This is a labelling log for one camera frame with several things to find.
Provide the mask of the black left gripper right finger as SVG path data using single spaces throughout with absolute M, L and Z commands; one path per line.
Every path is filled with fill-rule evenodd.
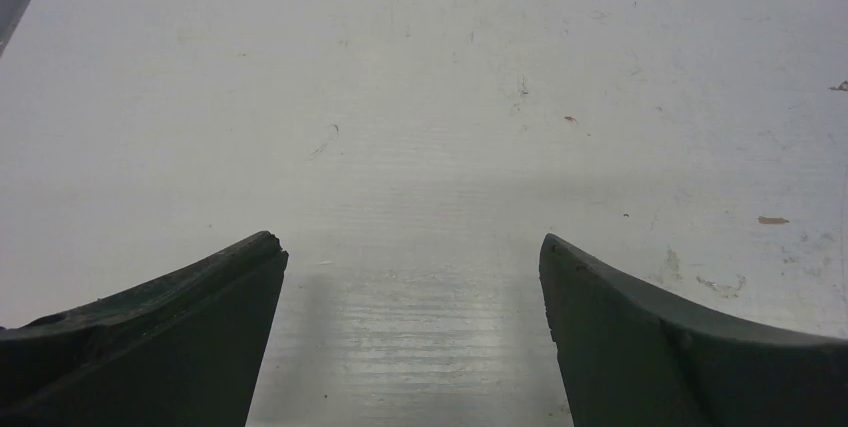
M 546 318 L 577 426 L 843 426 L 847 343 L 734 317 L 554 234 Z

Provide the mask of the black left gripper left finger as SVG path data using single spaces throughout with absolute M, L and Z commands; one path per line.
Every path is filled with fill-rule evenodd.
M 242 426 L 288 255 L 262 231 L 1 332 L 5 426 Z

